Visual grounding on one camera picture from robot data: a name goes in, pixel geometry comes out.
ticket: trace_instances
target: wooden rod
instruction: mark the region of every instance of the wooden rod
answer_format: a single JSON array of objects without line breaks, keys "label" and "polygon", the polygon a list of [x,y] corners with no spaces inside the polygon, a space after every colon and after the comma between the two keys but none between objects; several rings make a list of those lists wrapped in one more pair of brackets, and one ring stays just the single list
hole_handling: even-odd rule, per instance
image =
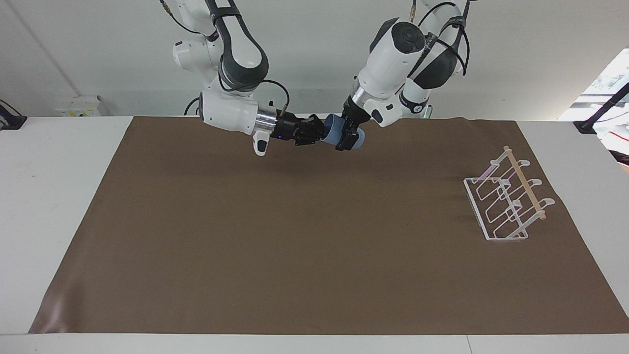
[{"label": "wooden rod", "polygon": [[546,213],[542,210],[542,206],[540,206],[540,202],[537,200],[535,193],[533,193],[533,188],[531,188],[531,186],[528,185],[528,181],[526,180],[526,177],[524,177],[524,173],[522,173],[522,169],[520,168],[518,161],[513,156],[511,149],[508,146],[505,146],[504,151],[507,153],[507,157],[509,157],[509,161],[511,161],[511,165],[515,169],[515,173],[518,175],[518,178],[520,179],[520,182],[522,183],[522,186],[524,187],[524,190],[526,191],[526,195],[528,195],[528,198],[531,200],[531,203],[533,204],[535,211],[542,212],[542,214],[540,215],[540,219],[546,220]]}]

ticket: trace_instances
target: brown paper sheet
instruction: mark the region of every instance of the brown paper sheet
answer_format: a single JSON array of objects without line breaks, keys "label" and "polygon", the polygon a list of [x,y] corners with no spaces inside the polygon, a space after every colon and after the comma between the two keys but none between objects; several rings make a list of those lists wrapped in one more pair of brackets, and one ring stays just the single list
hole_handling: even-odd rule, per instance
[{"label": "brown paper sheet", "polygon": [[[136,117],[31,333],[629,333],[513,122],[365,124],[358,151]],[[484,239],[462,180],[509,145],[557,204]]]}]

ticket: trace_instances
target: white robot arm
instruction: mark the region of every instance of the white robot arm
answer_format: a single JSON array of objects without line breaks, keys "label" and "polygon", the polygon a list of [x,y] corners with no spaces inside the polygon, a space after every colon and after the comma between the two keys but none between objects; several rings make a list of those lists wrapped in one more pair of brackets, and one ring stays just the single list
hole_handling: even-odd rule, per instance
[{"label": "white robot arm", "polygon": [[[316,115],[300,119],[286,111],[288,91],[266,80],[269,61],[234,0],[177,0],[184,23],[199,36],[177,42],[173,56],[183,69],[201,78],[203,121],[252,135],[259,156],[266,153],[271,137],[292,139],[298,146],[321,140],[337,150],[351,150],[364,139],[361,123],[373,118],[386,127],[402,117],[423,115],[430,91],[461,69],[465,72],[459,47],[462,38],[467,42],[470,1],[422,0],[428,12],[420,25],[412,21],[414,11],[411,21],[386,21],[369,48],[367,64],[343,105],[342,116],[330,115],[325,124]],[[282,110],[254,100],[253,92],[261,83],[278,84],[286,92]]]},{"label": "white robot arm", "polygon": [[422,117],[430,91],[461,70],[465,74],[467,59],[459,49],[465,39],[469,56],[465,22],[470,0],[421,2],[427,13],[419,26],[399,18],[386,21],[372,42],[343,115],[336,117],[343,122],[337,150],[350,150],[359,140],[358,126],[372,118],[386,127],[403,117]]},{"label": "white robot arm", "polygon": [[[173,56],[183,69],[201,78],[199,111],[203,122],[253,136],[253,149],[259,156],[266,153],[271,137],[305,145],[324,136],[323,122],[316,116],[300,119],[286,112],[288,91],[266,80],[268,58],[233,0],[177,2],[186,26],[202,35],[177,42]],[[282,110],[254,100],[253,92],[261,83],[278,84],[286,92]]]}]

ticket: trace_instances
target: electrical outlet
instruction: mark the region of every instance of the electrical outlet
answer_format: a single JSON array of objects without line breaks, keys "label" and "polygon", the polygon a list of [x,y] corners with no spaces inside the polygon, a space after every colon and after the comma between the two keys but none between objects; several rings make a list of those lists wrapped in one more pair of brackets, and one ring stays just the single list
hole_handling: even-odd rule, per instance
[{"label": "electrical outlet", "polygon": [[60,117],[100,117],[108,114],[98,96],[59,97],[55,111]]}]

